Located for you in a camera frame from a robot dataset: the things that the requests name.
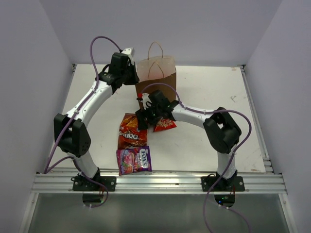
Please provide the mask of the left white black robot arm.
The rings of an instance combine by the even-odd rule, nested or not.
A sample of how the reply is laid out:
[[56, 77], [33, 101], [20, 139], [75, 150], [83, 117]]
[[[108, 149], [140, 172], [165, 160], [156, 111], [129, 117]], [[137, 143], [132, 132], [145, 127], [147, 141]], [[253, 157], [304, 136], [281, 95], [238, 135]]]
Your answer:
[[57, 114], [54, 118], [55, 144], [73, 158], [77, 169], [85, 176], [84, 185], [92, 191], [100, 187], [101, 178], [96, 175], [99, 168], [89, 152], [91, 138], [87, 126], [101, 105], [117, 89], [122, 85], [135, 85], [139, 82], [133, 56], [133, 48], [114, 53], [108, 71], [99, 73], [99, 79], [93, 83], [84, 98], [66, 114]]

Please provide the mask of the small red popcorn snack bag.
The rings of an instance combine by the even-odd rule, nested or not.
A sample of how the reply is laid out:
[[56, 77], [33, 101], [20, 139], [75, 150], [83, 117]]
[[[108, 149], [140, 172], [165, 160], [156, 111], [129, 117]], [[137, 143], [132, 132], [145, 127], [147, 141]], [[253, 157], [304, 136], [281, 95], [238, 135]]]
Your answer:
[[154, 126], [153, 132], [161, 132], [161, 131], [170, 130], [176, 127], [177, 126], [173, 120], [162, 118]]

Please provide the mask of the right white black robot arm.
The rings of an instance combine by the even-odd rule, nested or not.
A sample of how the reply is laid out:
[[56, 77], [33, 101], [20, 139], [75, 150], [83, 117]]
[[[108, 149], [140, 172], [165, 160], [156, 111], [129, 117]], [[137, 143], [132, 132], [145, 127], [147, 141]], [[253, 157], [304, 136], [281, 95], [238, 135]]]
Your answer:
[[218, 188], [226, 191], [233, 186], [233, 177], [237, 175], [233, 150], [239, 143], [242, 131], [225, 108], [220, 107], [210, 113], [191, 109], [182, 106], [179, 100], [169, 101], [160, 90], [138, 94], [137, 100], [142, 104], [136, 111], [139, 130], [154, 126], [161, 119], [185, 122], [204, 129], [210, 145], [218, 154]]

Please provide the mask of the brown paper bag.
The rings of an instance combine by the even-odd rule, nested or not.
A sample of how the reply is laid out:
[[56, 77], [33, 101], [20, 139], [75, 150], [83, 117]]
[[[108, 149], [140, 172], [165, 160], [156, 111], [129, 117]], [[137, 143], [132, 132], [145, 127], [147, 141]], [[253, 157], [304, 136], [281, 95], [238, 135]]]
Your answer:
[[[154, 44], [159, 46], [160, 55], [151, 56]], [[176, 99], [176, 65], [173, 56], [165, 55], [160, 43], [150, 44], [147, 58], [136, 64], [139, 83], [136, 84], [137, 96], [142, 93], [150, 94], [160, 90], [169, 101]]]

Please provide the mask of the red Doritos chip bag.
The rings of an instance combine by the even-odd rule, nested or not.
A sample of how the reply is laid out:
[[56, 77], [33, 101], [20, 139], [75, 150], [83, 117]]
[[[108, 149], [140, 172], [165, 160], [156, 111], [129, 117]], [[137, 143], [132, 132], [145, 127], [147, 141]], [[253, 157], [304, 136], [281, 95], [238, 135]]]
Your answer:
[[138, 119], [135, 114], [126, 113], [120, 123], [118, 149], [129, 149], [147, 145], [147, 130], [138, 129]]

